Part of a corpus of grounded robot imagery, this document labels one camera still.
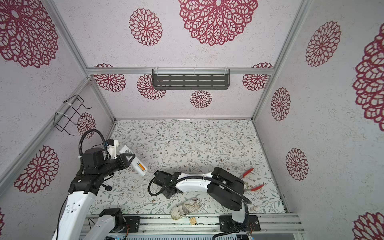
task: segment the white floral floor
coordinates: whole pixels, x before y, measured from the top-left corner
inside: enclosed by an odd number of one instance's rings
[[[271,170],[250,120],[129,120],[118,121],[112,139],[119,140],[119,149],[127,145],[148,167],[141,177],[132,167],[117,172],[106,181],[113,187],[100,189],[89,214],[105,208],[120,207],[123,214],[168,214],[171,208],[191,197],[201,199],[197,213],[228,213],[207,193],[185,192],[166,199],[149,195],[147,187],[153,173],[184,172],[202,174],[221,167],[235,176],[255,168],[243,180],[260,190],[246,192],[252,201],[251,213],[284,213]],[[160,188],[152,185],[152,192]]]

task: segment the pliers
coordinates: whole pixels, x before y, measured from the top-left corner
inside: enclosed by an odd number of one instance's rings
[[[246,171],[246,172],[240,177],[240,179],[242,179],[243,177],[247,176],[250,172],[253,171],[253,169],[254,169],[254,168],[251,168],[251,169],[249,169],[248,171]],[[262,184],[262,185],[260,185],[260,186],[258,186],[258,187],[249,188],[248,183],[244,182],[244,187],[245,187],[244,191],[254,192],[254,191],[257,191],[257,190],[261,189],[263,186],[264,186],[264,184]]]

